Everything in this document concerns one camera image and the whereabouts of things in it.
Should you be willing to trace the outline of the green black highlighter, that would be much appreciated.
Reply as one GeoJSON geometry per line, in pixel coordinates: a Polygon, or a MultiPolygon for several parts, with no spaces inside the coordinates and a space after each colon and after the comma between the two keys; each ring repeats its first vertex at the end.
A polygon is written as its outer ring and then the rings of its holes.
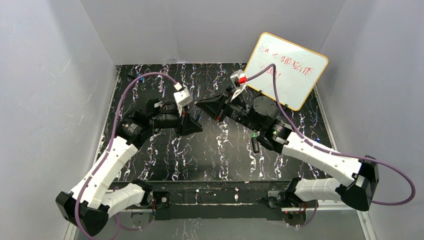
{"type": "Polygon", "coordinates": [[[259,142],[258,142],[258,136],[253,133],[252,137],[251,137],[251,148],[253,153],[257,154],[260,152],[260,148],[259,148],[259,142]]]}

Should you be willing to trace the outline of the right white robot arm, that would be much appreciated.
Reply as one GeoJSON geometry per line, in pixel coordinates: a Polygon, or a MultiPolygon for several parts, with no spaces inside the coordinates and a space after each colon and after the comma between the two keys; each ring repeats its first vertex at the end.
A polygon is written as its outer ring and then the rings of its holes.
{"type": "Polygon", "coordinates": [[[259,146],[284,156],[301,160],[330,175],[327,179],[293,178],[286,190],[269,197],[273,204],[298,206],[313,200],[342,201],[358,210],[370,209],[378,182],[376,163],[340,156],[338,152],[307,137],[300,137],[294,129],[278,119],[281,110],[275,100],[260,95],[248,107],[235,90],[228,87],[222,94],[199,100],[196,106],[219,122],[230,118],[248,129],[258,132],[251,138],[252,150],[259,146]]]}

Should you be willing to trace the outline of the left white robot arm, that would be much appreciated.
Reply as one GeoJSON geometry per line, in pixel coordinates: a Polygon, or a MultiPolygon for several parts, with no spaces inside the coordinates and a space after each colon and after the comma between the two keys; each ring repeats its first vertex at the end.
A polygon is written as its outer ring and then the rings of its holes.
{"type": "Polygon", "coordinates": [[[174,129],[178,137],[202,132],[202,125],[189,113],[189,103],[149,99],[114,123],[112,138],[100,160],[69,192],[62,191],[56,197],[64,219],[93,239],[109,218],[127,207],[153,208],[153,188],[143,180],[132,180],[113,192],[108,189],[122,167],[160,130],[174,129]]]}

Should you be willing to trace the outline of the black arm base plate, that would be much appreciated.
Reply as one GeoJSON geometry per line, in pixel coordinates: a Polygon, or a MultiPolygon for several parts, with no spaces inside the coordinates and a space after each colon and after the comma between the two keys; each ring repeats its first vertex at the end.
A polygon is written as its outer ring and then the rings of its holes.
{"type": "Polygon", "coordinates": [[[303,224],[311,200],[286,197],[288,181],[152,181],[113,182],[98,208],[84,200],[78,208],[83,226],[103,225],[124,210],[152,210],[157,221],[176,219],[267,219],[303,224]]]}

